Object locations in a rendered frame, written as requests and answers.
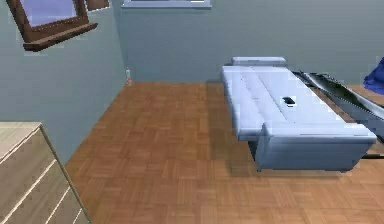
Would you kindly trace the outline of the blue cloth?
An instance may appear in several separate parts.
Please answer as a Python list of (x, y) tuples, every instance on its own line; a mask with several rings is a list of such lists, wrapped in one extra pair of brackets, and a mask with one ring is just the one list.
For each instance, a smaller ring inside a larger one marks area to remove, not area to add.
[(364, 78), (363, 85), (368, 90), (384, 95), (384, 57), (371, 73)]

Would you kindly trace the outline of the brown framed window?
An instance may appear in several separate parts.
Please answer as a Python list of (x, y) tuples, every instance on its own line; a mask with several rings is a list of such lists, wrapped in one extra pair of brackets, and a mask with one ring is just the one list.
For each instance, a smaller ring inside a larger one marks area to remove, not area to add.
[(39, 52), (95, 29), (84, 0), (6, 0), (25, 51)]

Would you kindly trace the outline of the pale blue sofa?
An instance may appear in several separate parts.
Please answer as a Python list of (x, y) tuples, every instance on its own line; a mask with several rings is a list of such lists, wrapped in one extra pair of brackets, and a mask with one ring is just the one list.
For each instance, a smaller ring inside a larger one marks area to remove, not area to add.
[(221, 77), (236, 137), (249, 144), (259, 171), (347, 172), (376, 142), (367, 127), (334, 112), (282, 57), (234, 57)]

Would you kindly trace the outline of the beige wooden chest of drawers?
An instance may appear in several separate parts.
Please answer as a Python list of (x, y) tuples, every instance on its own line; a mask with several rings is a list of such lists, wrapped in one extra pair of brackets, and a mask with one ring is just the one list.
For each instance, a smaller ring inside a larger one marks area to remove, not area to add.
[(0, 122), (0, 224), (93, 224), (40, 122)]

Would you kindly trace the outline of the white framed window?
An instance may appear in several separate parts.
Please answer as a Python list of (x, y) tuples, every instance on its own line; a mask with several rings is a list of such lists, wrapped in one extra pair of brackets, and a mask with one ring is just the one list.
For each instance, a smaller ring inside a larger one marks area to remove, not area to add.
[(124, 8), (211, 8), (211, 0), (124, 0)]

